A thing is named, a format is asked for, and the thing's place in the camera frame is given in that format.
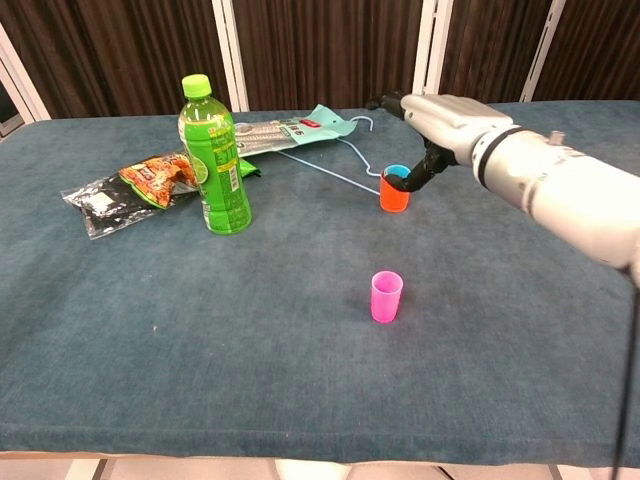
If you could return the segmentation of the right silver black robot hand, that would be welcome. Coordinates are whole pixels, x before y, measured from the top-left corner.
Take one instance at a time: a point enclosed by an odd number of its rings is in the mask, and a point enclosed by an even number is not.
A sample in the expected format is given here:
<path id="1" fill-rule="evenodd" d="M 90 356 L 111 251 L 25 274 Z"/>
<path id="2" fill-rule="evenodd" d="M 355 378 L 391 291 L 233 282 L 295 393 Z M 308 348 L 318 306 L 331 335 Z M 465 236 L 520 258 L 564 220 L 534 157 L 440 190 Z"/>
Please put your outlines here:
<path id="1" fill-rule="evenodd" d="M 420 190 L 433 177 L 454 165 L 470 166 L 479 140 L 504 129 L 512 129 L 512 118 L 477 100 L 450 94 L 383 94 L 366 103 L 369 110 L 384 109 L 408 123 L 424 141 L 426 153 L 401 177 L 389 171 L 384 180 L 402 192 Z"/>

